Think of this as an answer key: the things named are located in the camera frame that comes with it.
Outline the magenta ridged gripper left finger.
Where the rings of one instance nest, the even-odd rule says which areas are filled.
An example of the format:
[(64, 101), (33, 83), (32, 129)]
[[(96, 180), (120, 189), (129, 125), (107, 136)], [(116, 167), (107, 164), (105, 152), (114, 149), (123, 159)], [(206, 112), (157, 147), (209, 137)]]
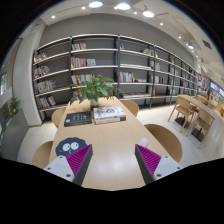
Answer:
[(87, 145), (67, 157), (58, 156), (44, 170), (81, 186), (92, 155), (92, 145)]

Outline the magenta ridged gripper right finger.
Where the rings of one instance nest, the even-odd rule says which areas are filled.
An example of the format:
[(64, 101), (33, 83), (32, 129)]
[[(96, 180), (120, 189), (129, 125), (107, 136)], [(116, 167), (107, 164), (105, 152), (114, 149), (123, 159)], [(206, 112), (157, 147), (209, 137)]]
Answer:
[(160, 156), (138, 144), (135, 145), (135, 156), (146, 184), (152, 183), (182, 169), (182, 166), (171, 156)]

